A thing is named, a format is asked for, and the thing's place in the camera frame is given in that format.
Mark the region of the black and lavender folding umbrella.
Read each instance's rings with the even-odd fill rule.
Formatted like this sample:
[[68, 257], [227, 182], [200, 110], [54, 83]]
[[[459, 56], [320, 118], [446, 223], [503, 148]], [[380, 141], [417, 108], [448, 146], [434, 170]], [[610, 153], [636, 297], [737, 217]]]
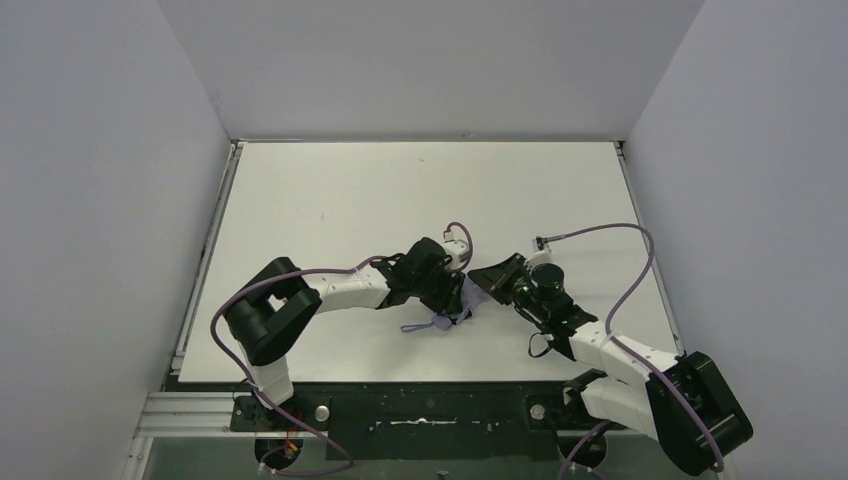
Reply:
[[488, 294], [469, 277], [465, 277], [460, 292], [461, 310], [458, 314], [454, 316], [433, 314], [428, 323], [402, 325], [399, 330], [402, 333], [413, 333], [429, 328], [447, 331], [471, 318], [474, 309], [487, 300], [489, 300]]

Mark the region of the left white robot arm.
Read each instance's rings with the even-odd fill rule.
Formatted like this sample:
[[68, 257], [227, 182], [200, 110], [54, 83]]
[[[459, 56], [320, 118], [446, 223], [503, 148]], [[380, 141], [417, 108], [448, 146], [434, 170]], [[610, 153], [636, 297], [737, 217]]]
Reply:
[[465, 318], [463, 268], [468, 240], [423, 237], [406, 253], [370, 257], [351, 269], [298, 268], [289, 258], [271, 261], [217, 313], [246, 357], [249, 384], [264, 407], [294, 395], [287, 353], [314, 316], [353, 308], [386, 309], [418, 300], [448, 323]]

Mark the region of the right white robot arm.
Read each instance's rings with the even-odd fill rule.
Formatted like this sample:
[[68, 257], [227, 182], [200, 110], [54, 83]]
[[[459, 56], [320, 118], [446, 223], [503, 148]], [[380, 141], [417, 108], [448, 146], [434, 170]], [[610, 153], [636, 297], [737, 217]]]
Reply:
[[559, 266], [515, 254], [468, 277], [534, 323], [552, 350], [589, 366], [568, 383], [565, 401], [657, 441], [684, 473], [705, 472], [753, 437], [750, 420], [708, 355], [662, 351], [613, 333], [566, 293]]

